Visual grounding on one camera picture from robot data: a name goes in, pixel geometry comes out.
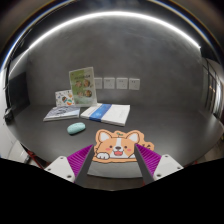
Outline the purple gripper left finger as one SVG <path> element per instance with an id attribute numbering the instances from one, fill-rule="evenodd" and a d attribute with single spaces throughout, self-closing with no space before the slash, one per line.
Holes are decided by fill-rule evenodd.
<path id="1" fill-rule="evenodd" d="M 68 157 L 59 156 L 46 171 L 75 184 L 84 184 L 94 156 L 94 146 L 89 145 Z"/>

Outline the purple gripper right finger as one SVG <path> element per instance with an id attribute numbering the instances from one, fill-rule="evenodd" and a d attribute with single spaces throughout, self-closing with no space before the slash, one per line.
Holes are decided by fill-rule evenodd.
<path id="1" fill-rule="evenodd" d="M 159 155 L 139 144 L 135 145 L 134 154 L 146 185 L 182 169 L 170 155 Z"/>

